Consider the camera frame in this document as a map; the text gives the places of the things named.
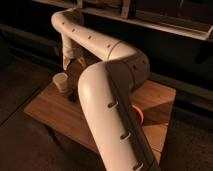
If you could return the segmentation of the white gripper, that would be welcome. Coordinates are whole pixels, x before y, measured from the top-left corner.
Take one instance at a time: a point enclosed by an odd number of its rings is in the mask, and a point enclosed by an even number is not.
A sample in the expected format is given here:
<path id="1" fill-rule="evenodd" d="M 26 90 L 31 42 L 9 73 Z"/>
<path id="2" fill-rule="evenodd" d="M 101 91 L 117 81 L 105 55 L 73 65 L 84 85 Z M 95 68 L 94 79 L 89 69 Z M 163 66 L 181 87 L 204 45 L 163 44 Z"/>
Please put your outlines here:
<path id="1" fill-rule="evenodd" d="M 71 59 L 78 59 L 81 66 L 87 66 L 83 48 L 71 38 L 62 37 L 63 69 L 67 70 Z"/>

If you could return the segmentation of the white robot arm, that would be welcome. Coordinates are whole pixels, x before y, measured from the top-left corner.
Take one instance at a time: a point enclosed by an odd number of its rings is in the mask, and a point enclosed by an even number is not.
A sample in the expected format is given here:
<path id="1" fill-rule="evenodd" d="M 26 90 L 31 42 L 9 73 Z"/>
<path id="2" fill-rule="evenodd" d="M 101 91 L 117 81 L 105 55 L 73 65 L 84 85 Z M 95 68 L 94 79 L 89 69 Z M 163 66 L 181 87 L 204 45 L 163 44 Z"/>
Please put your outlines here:
<path id="1" fill-rule="evenodd" d="M 76 42 L 100 61 L 88 66 L 78 80 L 80 104 L 107 171 L 161 171 L 142 130 L 129 94 L 148 79 L 150 64 L 139 49 L 76 22 L 76 9 L 51 17 L 62 35 L 63 64 Z"/>

